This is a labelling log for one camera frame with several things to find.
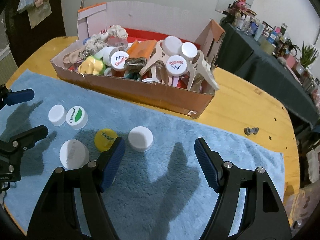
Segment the orange block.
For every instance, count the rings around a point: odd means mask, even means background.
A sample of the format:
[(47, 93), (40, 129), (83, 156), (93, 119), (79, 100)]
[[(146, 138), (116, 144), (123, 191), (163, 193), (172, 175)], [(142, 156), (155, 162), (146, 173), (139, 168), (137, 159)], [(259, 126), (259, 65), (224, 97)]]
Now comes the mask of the orange block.
[(156, 43), (156, 40), (146, 40), (141, 42), (135, 40), (126, 52), (128, 53), (129, 58), (144, 57), (148, 60), (156, 46)]

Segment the white cap red blue logo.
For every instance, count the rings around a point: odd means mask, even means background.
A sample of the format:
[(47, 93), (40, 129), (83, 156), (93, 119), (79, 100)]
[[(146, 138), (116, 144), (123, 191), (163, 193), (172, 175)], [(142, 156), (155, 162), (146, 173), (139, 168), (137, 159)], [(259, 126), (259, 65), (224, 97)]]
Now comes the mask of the white cap red blue logo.
[(168, 58), (165, 67), (171, 76), (179, 77), (187, 71), (187, 62), (182, 56), (173, 55)]

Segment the plain white cap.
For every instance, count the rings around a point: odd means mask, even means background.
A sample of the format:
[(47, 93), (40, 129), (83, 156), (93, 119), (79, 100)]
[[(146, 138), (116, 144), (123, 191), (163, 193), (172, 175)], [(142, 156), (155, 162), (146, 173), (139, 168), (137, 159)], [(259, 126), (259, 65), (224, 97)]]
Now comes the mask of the plain white cap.
[(54, 105), (49, 113), (48, 113), (48, 120), (54, 125), (54, 126), (61, 126), (66, 121), (66, 110), (62, 105)]
[(147, 127), (137, 126), (129, 132), (128, 141), (135, 151), (145, 152), (152, 146), (153, 134)]
[(197, 47), (191, 42), (184, 42), (180, 47), (180, 55), (191, 61), (197, 56)]

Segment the large white printed cap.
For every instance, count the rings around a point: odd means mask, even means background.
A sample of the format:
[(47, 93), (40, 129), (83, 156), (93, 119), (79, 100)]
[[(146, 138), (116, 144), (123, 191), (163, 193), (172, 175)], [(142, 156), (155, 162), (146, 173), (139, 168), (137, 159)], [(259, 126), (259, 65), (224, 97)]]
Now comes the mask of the large white printed cap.
[(82, 168), (89, 162), (88, 148), (76, 139), (67, 140), (60, 148), (60, 161), (67, 170)]

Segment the white cap green logo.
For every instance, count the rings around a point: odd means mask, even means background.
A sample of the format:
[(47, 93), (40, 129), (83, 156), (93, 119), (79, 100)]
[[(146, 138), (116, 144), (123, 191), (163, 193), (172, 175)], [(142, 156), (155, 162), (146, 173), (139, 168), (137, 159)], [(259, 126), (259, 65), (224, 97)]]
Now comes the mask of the white cap green logo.
[(88, 122), (88, 115), (81, 106), (73, 106), (66, 114), (66, 122), (74, 130), (82, 129)]

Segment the yellow bottle cap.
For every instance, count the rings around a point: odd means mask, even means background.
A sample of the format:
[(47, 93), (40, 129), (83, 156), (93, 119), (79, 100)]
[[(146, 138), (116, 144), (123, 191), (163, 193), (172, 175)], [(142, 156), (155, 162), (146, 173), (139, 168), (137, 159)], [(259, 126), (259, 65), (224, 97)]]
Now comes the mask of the yellow bottle cap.
[(108, 151), (117, 137), (118, 135), (114, 130), (101, 129), (95, 134), (94, 144), (99, 152)]

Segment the yellow plastic toy in box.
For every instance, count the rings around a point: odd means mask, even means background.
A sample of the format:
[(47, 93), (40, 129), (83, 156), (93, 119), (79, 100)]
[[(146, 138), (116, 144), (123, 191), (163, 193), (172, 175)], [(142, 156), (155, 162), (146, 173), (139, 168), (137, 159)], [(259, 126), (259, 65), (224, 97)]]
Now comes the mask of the yellow plastic toy in box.
[(80, 64), (78, 72), (80, 74), (103, 75), (105, 69), (106, 66), (103, 61), (96, 59), (93, 56), (89, 56), (82, 64)]

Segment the light blue fluffy towel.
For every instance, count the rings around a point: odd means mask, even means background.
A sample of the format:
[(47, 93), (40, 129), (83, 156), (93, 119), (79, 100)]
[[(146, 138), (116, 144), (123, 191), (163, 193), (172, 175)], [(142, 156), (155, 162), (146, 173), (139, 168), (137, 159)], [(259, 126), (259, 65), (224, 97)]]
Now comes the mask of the light blue fluffy towel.
[[(224, 160), (254, 170), (264, 167), (280, 196), (284, 194), (285, 167), (281, 153), (267, 150), (240, 135), (181, 119), (47, 76), (24, 72), (12, 90), (31, 88), (33, 100), (1, 110), (1, 139), (44, 125), (48, 136), (26, 151), (21, 180), (7, 191), (5, 206), (18, 225), (27, 230), (38, 198), (56, 167), (61, 146), (71, 139), (82, 142), (95, 160), (94, 137), (112, 129), (122, 138), (137, 126), (147, 127), (153, 143), (144, 153), (127, 145), (113, 185), (102, 198), (121, 239), (199, 239), (217, 200), (208, 186), (194, 152), (197, 138)], [(85, 127), (74, 130), (65, 122), (54, 126), (48, 113), (54, 105), (66, 112), (81, 106), (88, 115)]]

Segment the small grey bolt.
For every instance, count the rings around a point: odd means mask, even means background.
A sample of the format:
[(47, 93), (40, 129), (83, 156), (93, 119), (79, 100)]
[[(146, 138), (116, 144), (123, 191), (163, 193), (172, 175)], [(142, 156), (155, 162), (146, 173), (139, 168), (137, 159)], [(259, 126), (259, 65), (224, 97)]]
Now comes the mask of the small grey bolt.
[(258, 127), (253, 127), (253, 128), (250, 128), (250, 127), (245, 127), (244, 128), (244, 133), (245, 135), (257, 135), (257, 133), (259, 132), (259, 128)]

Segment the white logo cap in box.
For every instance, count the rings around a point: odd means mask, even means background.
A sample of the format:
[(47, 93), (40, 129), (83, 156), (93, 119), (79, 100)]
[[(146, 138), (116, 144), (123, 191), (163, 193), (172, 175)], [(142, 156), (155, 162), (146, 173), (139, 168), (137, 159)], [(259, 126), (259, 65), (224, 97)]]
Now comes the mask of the white logo cap in box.
[(125, 51), (116, 51), (114, 54), (112, 54), (110, 59), (110, 64), (112, 69), (114, 69), (117, 72), (123, 72), (125, 67), (125, 61), (129, 58), (129, 55)]

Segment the orange cardboard box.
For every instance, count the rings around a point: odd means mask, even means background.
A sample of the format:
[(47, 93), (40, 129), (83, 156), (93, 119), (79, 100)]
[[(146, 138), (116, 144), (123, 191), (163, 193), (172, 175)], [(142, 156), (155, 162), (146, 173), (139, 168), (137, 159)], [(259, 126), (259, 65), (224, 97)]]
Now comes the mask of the orange cardboard box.
[[(94, 54), (85, 50), (88, 38), (113, 25), (121, 25), (128, 38), (111, 38), (107, 46)], [(58, 77), (65, 81), (197, 118), (217, 90), (200, 74), (191, 90), (187, 90), (189, 72), (173, 77), (165, 64), (169, 57), (180, 55), (184, 42), (191, 42), (203, 52), (209, 63), (207, 69), (213, 73), (224, 35), (225, 30), (215, 20), (187, 10), (144, 2), (99, 3), (78, 11), (78, 40), (52, 58), (51, 63)], [(126, 52), (135, 40), (157, 41), (150, 58), (128, 58), (123, 72), (112, 69), (112, 54)], [(103, 61), (103, 75), (78, 72), (89, 56)]]

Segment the dark green covered side table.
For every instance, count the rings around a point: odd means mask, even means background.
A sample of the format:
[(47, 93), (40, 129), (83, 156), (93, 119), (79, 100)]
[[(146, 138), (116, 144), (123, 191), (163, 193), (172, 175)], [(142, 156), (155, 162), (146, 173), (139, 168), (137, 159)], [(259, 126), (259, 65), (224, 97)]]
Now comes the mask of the dark green covered side table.
[(310, 96), (291, 72), (275, 57), (268, 55), (260, 44), (229, 23), (216, 64), (267, 92), (300, 120), (315, 126), (319, 114)]

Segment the wooden clip in box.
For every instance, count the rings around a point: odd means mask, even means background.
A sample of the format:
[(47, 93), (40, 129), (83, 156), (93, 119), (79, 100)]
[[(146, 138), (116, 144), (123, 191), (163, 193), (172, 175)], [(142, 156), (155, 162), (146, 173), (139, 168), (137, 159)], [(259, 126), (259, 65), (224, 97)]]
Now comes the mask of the wooden clip in box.
[(215, 81), (212, 72), (207, 69), (208, 64), (201, 50), (198, 50), (197, 55), (191, 61), (187, 62), (187, 71), (189, 72), (187, 90), (191, 90), (197, 74), (200, 74), (214, 90), (219, 90), (219, 85)]

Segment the potted green plant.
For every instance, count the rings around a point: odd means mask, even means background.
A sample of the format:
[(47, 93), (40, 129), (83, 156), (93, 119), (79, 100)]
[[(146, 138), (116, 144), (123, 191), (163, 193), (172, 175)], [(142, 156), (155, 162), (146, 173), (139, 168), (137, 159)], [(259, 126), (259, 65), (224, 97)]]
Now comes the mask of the potted green plant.
[(303, 43), (301, 48), (300, 64), (306, 69), (309, 68), (318, 58), (319, 51), (312, 45)]

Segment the pink plush toy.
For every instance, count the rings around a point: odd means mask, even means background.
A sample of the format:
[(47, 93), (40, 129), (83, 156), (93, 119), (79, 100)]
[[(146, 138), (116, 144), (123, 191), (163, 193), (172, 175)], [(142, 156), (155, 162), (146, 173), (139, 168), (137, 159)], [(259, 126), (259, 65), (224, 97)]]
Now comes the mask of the pink plush toy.
[(235, 0), (233, 3), (233, 8), (236, 11), (246, 12), (248, 10), (248, 5), (246, 3), (246, 0)]

